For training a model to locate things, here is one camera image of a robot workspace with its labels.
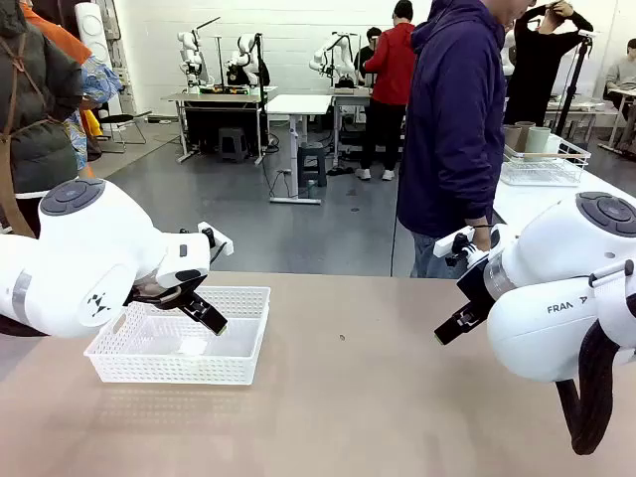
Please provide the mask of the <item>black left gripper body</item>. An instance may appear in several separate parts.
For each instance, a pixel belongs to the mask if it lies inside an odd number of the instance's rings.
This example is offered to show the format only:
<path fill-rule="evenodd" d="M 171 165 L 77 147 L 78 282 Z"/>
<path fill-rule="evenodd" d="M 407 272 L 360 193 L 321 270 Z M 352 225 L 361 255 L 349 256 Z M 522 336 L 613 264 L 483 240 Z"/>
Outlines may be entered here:
<path fill-rule="evenodd" d="M 196 289 L 206 278 L 206 275 L 201 275 L 186 282 L 180 282 L 177 285 L 164 287 L 155 280 L 154 276 L 144 277 L 133 284 L 123 305 L 128 306 L 137 302 L 150 304 L 157 308 L 190 306 L 201 301 Z"/>

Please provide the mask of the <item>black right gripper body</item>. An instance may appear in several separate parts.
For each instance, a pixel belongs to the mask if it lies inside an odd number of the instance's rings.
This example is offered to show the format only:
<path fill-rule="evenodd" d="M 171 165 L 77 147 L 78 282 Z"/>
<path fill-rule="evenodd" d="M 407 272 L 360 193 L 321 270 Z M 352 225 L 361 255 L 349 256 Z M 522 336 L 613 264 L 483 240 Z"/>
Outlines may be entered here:
<path fill-rule="evenodd" d="M 495 303 L 486 287 L 484 272 L 487 264 L 488 258 L 482 257 L 457 281 L 457 286 L 468 299 L 468 304 L 477 311 L 489 311 Z"/>

